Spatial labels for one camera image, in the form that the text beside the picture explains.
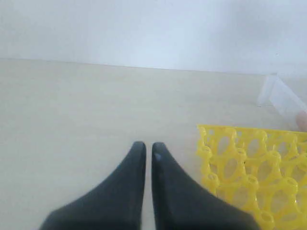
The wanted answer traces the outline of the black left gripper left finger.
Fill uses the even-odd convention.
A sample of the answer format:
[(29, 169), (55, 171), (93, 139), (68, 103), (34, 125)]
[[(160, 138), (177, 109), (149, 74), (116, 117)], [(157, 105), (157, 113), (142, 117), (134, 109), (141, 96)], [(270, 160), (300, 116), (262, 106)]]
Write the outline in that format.
[(118, 167), (96, 188), (52, 211), (42, 230), (139, 230), (146, 171), (146, 146), (133, 143)]

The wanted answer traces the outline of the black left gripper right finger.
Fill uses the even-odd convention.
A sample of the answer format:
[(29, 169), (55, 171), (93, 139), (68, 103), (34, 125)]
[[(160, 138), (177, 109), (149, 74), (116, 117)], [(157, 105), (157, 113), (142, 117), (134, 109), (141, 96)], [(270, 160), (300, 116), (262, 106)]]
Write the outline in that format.
[(166, 145), (152, 146), (152, 196), (158, 230), (258, 230), (254, 218), (194, 181)]

